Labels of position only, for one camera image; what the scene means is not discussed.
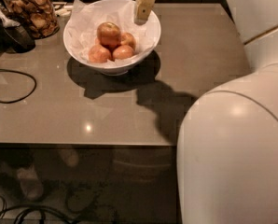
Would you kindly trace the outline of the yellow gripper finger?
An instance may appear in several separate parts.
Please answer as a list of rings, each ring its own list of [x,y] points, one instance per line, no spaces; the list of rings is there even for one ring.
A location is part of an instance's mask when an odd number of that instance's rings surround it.
[[[134,22],[143,25],[148,21],[149,15],[156,0],[135,0]]]

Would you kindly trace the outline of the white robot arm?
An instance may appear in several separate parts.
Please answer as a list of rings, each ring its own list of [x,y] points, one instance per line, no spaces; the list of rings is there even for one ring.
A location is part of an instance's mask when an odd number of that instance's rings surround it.
[[[177,143],[182,224],[278,224],[278,0],[227,0],[251,74],[201,96]]]

